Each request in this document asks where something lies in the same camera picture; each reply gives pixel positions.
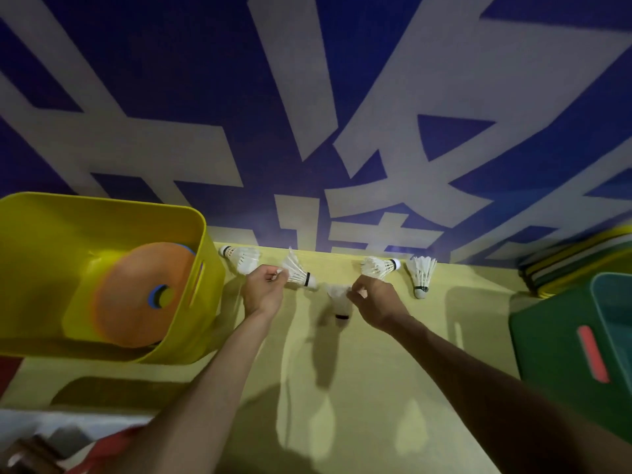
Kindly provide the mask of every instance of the shuttlecock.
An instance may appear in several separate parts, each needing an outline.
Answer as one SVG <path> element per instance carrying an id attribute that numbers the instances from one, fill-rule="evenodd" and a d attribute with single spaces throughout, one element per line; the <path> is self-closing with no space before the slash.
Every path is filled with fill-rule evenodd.
<path id="1" fill-rule="evenodd" d="M 352 316 L 353 303 L 347 298 L 351 288 L 348 284 L 325 284 L 327 294 L 331 298 L 332 311 L 339 324 L 347 323 Z"/>
<path id="2" fill-rule="evenodd" d="M 288 256 L 281 263 L 281 267 L 288 270 L 289 279 L 288 282 L 293 282 L 299 286 L 306 287 L 307 289 L 318 289 L 318 282 L 311 273 L 305 271 L 298 262 L 298 258 L 292 248 L 289 248 Z"/>
<path id="3" fill-rule="evenodd" d="M 230 260 L 239 274 L 245 276 L 252 273 L 259 266 L 260 251 L 257 248 L 222 246 L 219 254 Z"/>
<path id="4" fill-rule="evenodd" d="M 406 267 L 413 278 L 415 298 L 424 299 L 431 284 L 432 273 L 437 267 L 437 260 L 430 256 L 419 256 L 418 258 L 413 256 L 406 261 Z"/>
<path id="5" fill-rule="evenodd" d="M 362 262 L 362 274 L 378 279 L 384 279 L 391 271 L 396 271 L 401 266 L 398 259 L 380 259 L 369 256 Z"/>

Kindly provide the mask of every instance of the orange disc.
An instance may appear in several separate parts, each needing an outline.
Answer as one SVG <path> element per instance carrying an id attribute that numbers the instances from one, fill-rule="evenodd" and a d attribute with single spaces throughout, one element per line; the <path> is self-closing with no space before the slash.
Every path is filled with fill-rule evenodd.
<path id="1" fill-rule="evenodd" d="M 123 348 L 141 348 L 161 341 L 178 308 L 195 254 L 176 243 L 151 243 L 119 259 L 94 293 L 92 319 L 103 338 Z M 160 307 L 159 292 L 173 297 Z"/>

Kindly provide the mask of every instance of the hand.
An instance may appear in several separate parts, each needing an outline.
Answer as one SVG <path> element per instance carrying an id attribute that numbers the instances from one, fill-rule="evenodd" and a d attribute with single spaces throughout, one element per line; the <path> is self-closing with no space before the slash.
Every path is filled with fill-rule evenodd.
<path id="1" fill-rule="evenodd" d="M 246 316 L 257 312 L 272 318 L 277 313 L 283 301 L 283 286 L 289 278 L 288 270 L 277 274 L 279 269 L 262 264 L 246 276 L 246 283 L 241 288 Z"/>
<path id="2" fill-rule="evenodd" d="M 366 298 L 359 294 L 361 289 L 366 289 Z M 409 315 L 393 285 L 373 277 L 360 276 L 347 293 L 347 298 L 358 306 L 367 323 L 382 331 L 393 319 Z"/>

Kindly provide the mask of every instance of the yellow tabletop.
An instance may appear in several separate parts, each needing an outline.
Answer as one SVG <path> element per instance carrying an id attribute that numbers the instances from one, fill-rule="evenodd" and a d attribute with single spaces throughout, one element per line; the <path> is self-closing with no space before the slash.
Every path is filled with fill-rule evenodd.
<path id="1" fill-rule="evenodd" d="M 287 254 L 260 249 L 268 264 L 280 264 Z M 319 282 L 351 284 L 359 276 L 359 256 L 296 253 Z M 227 271 L 213 334 L 217 346 L 243 319 L 242 279 Z M 386 280 L 434 332 L 517 376 L 508 315 L 530 300 L 517 294 L 525 288 L 516 271 L 439 264 L 425 300 L 413 295 L 404 267 Z M 213 355 L 188 366 L 28 358 L 0 407 L 76 407 L 68 399 L 82 392 L 108 401 L 116 392 L 133 391 L 136 399 L 122 396 L 126 401 L 103 408 L 148 411 L 183 389 Z M 76 381 L 83 377 L 90 379 Z M 77 389 L 61 396 L 71 381 Z M 152 393 L 154 400 L 144 405 L 143 396 Z M 246 384 L 224 462 L 233 471 L 256 473 L 497 472 L 434 382 L 393 339 L 369 327 L 357 311 L 346 328 L 336 326 L 324 289 L 285 290 Z"/>

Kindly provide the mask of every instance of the person's right arm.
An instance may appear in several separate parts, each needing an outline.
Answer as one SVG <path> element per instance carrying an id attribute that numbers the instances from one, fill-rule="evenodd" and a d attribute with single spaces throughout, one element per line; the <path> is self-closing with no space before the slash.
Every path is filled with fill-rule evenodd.
<path id="1" fill-rule="evenodd" d="M 348 296 L 371 326 L 395 338 L 431 376 L 501 472 L 632 471 L 630 444 L 432 333 L 408 313 L 392 285 L 360 276 Z"/>

